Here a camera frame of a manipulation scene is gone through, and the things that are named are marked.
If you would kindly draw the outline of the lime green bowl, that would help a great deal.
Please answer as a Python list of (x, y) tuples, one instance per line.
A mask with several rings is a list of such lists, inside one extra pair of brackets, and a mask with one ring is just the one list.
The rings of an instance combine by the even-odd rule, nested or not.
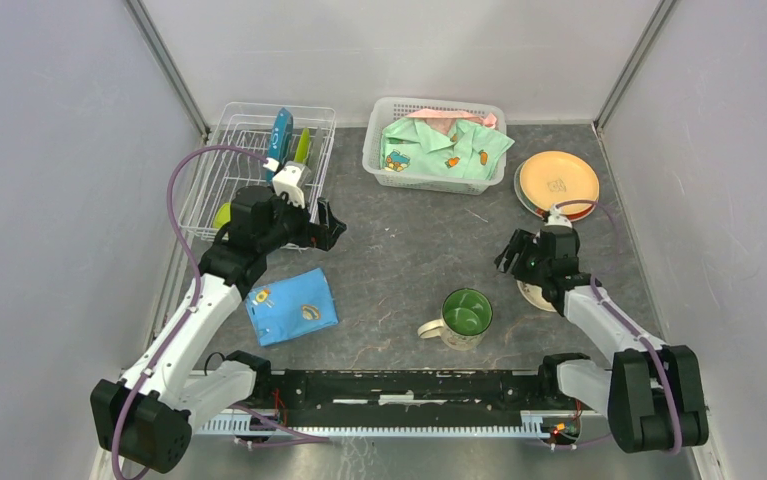
[(231, 218), (231, 204), (229, 202), (223, 203), (215, 213), (212, 221), (212, 227), (214, 229), (220, 229), (225, 226)]

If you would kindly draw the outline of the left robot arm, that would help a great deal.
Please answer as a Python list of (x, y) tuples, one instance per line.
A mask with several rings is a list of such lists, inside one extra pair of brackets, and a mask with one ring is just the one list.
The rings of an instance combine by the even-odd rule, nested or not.
[(147, 351), (119, 380), (100, 380), (90, 395), (101, 448), (158, 473), (180, 462), (192, 436), (231, 405), (265, 405), (273, 394), (270, 363), (229, 354), (216, 371), (190, 373), (211, 338), (287, 244), (330, 250), (347, 226), (319, 198), (315, 214), (267, 186), (240, 188), (230, 218), (206, 252), (183, 301)]

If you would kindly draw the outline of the lime green plate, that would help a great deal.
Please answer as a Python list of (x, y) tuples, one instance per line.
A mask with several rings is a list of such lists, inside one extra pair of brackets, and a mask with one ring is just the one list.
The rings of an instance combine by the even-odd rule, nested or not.
[(293, 161), (302, 165), (306, 165), (309, 158), (311, 144), (311, 130), (309, 128), (304, 128), (298, 137)]

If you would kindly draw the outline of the cream plate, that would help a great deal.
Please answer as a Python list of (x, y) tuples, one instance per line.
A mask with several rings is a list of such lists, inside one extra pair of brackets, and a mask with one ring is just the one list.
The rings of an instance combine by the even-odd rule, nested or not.
[(537, 285), (528, 284), (522, 281), (516, 281), (518, 290), (525, 300), (534, 307), (551, 313), (556, 313), (556, 308), (551, 302), (543, 297), (542, 288)]

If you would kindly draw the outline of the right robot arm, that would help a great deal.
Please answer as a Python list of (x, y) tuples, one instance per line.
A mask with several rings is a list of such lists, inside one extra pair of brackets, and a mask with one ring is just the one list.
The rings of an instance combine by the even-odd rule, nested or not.
[(602, 415), (626, 453), (702, 446), (709, 423), (699, 360), (686, 345), (645, 331), (579, 269), (580, 240), (570, 226), (537, 233), (517, 229), (494, 263), (577, 326), (609, 360), (603, 369), (584, 355), (548, 357), (536, 382), (539, 400), (561, 408), (573, 398)]

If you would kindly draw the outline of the blue polka dot plate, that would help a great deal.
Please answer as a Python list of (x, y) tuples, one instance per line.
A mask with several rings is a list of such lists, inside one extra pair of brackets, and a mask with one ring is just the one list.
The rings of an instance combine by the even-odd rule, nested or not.
[(271, 130), (267, 157), (276, 160), (281, 169), (287, 162), (289, 148), (294, 130), (294, 117), (285, 107), (282, 107), (275, 117)]

